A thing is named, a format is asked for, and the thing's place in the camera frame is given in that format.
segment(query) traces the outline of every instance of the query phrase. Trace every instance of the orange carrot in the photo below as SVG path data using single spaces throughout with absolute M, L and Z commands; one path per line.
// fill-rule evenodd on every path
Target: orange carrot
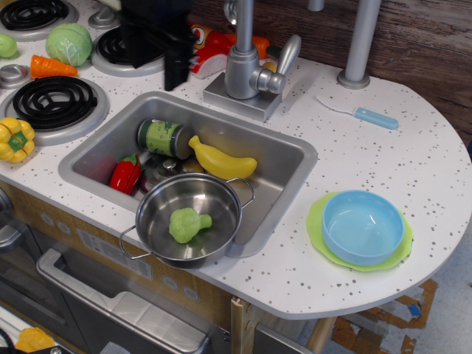
M 31 58 L 31 77 L 33 79 L 49 76 L 77 76 L 79 71 L 59 60 L 33 55 Z
M 232 44 L 236 44 L 236 34 L 226 33 L 225 36 L 231 41 Z M 252 43 L 256 46 L 257 52 L 259 53 L 259 59 L 266 59 L 267 48 L 271 45 L 264 37 L 257 35 L 252 36 Z

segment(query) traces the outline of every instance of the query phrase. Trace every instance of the toy knife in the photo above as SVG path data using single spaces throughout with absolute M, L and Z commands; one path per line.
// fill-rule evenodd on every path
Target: toy knife
M 318 100 L 323 106 L 328 107 L 333 111 L 350 114 L 355 118 L 359 118 L 365 120 L 366 122 L 380 125 L 381 127 L 387 129 L 397 129 L 399 126 L 398 121 L 396 119 L 384 116 L 380 113 L 369 111 L 365 108 L 352 107 L 326 96 L 316 96 L 316 100 Z

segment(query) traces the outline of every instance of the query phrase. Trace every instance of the wooden leg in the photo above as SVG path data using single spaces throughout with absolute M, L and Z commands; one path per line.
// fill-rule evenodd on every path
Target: wooden leg
M 265 311 L 233 297 L 231 300 L 231 354 L 254 352 L 254 332 Z
M 315 328 L 311 332 L 306 347 L 315 354 L 321 354 L 330 337 L 331 330 L 336 322 L 336 317 L 327 317 L 316 321 Z

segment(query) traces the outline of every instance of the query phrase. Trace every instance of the blue bowl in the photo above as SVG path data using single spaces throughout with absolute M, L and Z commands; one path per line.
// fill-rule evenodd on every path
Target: blue bowl
M 326 246 L 342 260 L 372 266 L 389 258 L 405 231 L 398 210 L 386 199 L 362 190 L 334 195 L 324 207 Z

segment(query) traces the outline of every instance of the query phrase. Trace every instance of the toy banana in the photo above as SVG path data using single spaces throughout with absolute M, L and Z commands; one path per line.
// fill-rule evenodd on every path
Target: toy banana
M 248 178 L 257 167 L 257 161 L 252 157 L 233 157 L 216 147 L 202 144 L 194 135 L 189 146 L 195 151 L 201 166 L 216 177 L 222 179 Z
M 24 120 L 0 120 L 0 160 L 14 164 L 23 161 L 35 148 L 35 131 Z

